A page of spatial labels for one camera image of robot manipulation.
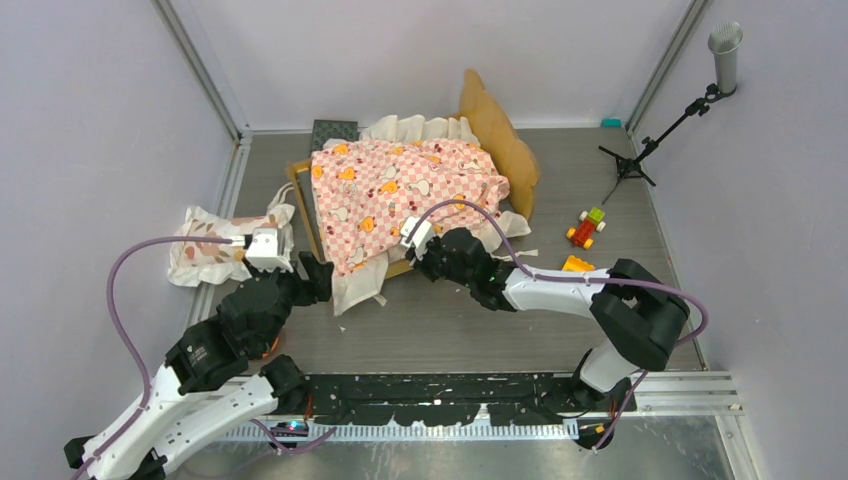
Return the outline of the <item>pink checkered duck blanket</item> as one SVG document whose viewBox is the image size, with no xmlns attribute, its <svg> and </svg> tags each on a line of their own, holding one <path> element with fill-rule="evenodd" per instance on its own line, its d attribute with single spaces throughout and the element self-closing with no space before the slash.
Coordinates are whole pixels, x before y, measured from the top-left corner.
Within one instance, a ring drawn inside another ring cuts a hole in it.
<svg viewBox="0 0 848 480">
<path fill-rule="evenodd" d="M 316 223 L 333 263 L 333 311 L 340 315 L 378 295 L 400 260 L 401 229 L 433 205 L 436 233 L 466 227 L 487 251 L 502 237 L 472 202 L 495 218 L 505 237 L 527 235 L 528 221 L 500 204 L 510 184 L 464 118 L 389 115 L 356 141 L 327 141 L 310 159 Z"/>
</svg>

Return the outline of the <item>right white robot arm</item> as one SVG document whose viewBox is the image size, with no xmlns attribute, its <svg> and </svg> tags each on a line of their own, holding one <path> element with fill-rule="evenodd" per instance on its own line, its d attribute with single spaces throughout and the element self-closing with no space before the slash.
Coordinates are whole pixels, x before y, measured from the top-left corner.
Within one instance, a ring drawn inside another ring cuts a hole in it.
<svg viewBox="0 0 848 480">
<path fill-rule="evenodd" d="M 401 235 L 411 266 L 431 281 L 450 280 L 492 311 L 549 311 L 595 321 L 606 336 L 581 359 L 570 381 L 573 403 L 596 410 L 638 370 L 666 368 L 690 309 L 639 263 L 569 272 L 521 267 L 494 258 L 465 228 L 437 236 L 426 227 Z"/>
</svg>

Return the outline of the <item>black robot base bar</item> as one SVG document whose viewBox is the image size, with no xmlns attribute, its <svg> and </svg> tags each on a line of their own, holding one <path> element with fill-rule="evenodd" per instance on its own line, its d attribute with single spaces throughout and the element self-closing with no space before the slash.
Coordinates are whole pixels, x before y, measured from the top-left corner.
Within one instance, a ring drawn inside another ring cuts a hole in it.
<svg viewBox="0 0 848 480">
<path fill-rule="evenodd" d="M 569 374 L 315 374 L 279 400 L 276 413 L 319 425 L 467 427 L 476 420 L 504 430 L 566 426 L 576 442 L 605 448 L 610 427 L 636 410 L 628 379 L 593 394 Z"/>
</svg>

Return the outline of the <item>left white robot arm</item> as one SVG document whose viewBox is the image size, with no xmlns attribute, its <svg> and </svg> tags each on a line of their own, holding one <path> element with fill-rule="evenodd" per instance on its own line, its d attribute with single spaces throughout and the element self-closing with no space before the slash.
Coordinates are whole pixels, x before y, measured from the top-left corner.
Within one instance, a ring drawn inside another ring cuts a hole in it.
<svg viewBox="0 0 848 480">
<path fill-rule="evenodd" d="M 103 432 L 69 440 L 64 455 L 75 475 L 164 479 L 179 461 L 234 426 L 275 411 L 305 409 L 307 381 L 287 355 L 214 403 L 206 401 L 273 350 L 294 308 L 330 300 L 333 263 L 321 263 L 310 252 L 298 257 L 304 276 L 252 268 L 213 316 L 184 332 L 134 405 Z"/>
</svg>

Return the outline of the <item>wooden pet bed frame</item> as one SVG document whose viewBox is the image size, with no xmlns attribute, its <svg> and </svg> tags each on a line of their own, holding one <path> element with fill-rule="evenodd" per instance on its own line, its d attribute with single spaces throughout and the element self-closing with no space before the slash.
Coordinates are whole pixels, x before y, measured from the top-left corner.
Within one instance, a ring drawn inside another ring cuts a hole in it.
<svg viewBox="0 0 848 480">
<path fill-rule="evenodd" d="M 482 148 L 491 155 L 495 166 L 509 181 L 510 192 L 501 202 L 501 210 L 515 211 L 526 218 L 529 225 L 535 204 L 535 187 L 540 176 L 537 161 L 529 146 L 519 138 L 502 107 L 486 90 L 480 75 L 473 69 L 468 69 L 464 73 L 458 113 L 447 118 L 460 117 L 469 121 L 472 132 L 480 141 Z M 320 239 L 320 228 L 315 217 L 310 159 L 311 156 L 303 162 L 291 165 L 289 176 L 296 188 L 298 207 L 312 251 L 326 260 Z M 468 208 L 476 209 L 494 229 L 499 227 L 495 218 L 484 208 L 476 207 L 472 202 L 466 205 Z M 433 205 L 415 217 L 426 214 L 429 218 L 438 208 L 437 205 Z M 404 270 L 399 260 L 388 267 L 388 273 L 391 276 L 402 273 Z"/>
</svg>

